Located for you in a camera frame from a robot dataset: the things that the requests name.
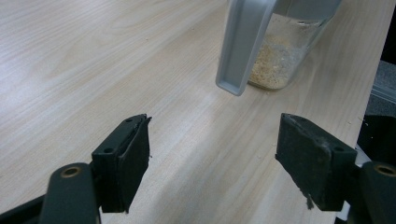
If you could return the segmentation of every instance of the wooden table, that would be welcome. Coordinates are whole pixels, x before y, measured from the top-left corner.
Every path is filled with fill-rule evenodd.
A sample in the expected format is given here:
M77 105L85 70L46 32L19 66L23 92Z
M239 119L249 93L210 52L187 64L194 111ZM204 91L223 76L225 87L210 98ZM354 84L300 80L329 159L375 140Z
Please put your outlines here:
M350 146L395 0L344 0L282 91L215 85L225 0L0 3L0 212L147 113L149 168L104 223L332 223L274 159L282 112Z

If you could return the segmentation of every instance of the screw hole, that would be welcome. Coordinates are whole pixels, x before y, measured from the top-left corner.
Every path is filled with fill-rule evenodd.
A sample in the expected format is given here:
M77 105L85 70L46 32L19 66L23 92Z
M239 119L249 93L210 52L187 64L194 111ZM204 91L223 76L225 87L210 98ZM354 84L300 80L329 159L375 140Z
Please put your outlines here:
M396 170L386 165L377 165L375 169L382 175L396 177Z
M79 168L77 166L69 167L62 171L61 177L70 178L70 177L78 175L80 172L81 172L81 168Z
M104 151L105 153L112 153L112 152L114 151L114 149L108 147L108 148L105 148L105 150L103 150L103 151Z
M344 149L341 148L341 147L335 147L334 150L335 150L335 151L344 151Z

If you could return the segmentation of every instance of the white plastic handle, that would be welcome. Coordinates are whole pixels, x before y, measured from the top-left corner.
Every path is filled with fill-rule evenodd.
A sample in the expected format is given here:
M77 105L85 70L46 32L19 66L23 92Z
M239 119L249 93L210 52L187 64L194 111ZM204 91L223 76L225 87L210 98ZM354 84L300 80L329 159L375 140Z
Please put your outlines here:
M216 84L241 95L260 51L276 0L232 0Z

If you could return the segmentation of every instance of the wood grain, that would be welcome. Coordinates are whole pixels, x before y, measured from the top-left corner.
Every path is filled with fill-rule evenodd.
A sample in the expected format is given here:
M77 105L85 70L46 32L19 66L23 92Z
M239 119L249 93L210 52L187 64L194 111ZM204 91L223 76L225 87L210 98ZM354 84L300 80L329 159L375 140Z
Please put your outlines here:
M354 146L394 6L344 0L290 86L234 97L214 81L225 0L2 1L0 213L147 113L148 171L104 223L332 223L274 159L280 113Z

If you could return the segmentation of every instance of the jar of oats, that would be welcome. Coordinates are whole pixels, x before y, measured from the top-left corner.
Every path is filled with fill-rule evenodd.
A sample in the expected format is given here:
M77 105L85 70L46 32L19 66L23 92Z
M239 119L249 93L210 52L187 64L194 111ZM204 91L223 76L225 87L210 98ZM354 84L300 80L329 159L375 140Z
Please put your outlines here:
M241 95L247 83L280 90L341 0L229 0L216 83Z

